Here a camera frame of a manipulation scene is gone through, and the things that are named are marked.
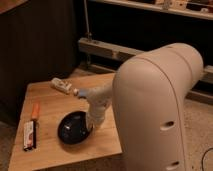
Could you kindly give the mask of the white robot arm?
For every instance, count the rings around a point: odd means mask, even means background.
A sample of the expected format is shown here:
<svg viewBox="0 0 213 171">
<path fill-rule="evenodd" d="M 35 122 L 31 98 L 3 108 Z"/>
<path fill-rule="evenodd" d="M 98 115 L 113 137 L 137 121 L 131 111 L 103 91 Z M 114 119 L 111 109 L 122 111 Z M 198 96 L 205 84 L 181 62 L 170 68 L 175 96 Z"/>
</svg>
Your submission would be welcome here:
<svg viewBox="0 0 213 171">
<path fill-rule="evenodd" d="M 136 55 L 89 90 L 86 126 L 100 127 L 112 107 L 126 171 L 190 171 L 184 99 L 202 73 L 201 54 L 185 43 Z"/>
</svg>

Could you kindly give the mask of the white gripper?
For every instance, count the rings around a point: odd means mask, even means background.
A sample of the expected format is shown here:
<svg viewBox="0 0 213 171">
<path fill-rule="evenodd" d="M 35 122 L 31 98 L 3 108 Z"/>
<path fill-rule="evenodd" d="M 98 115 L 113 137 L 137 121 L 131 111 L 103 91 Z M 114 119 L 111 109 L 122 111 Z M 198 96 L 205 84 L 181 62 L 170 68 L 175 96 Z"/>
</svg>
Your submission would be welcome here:
<svg viewBox="0 0 213 171">
<path fill-rule="evenodd" d="M 86 126 L 92 128 L 99 127 L 105 120 L 105 110 L 103 108 L 90 108 L 86 113 Z"/>
</svg>

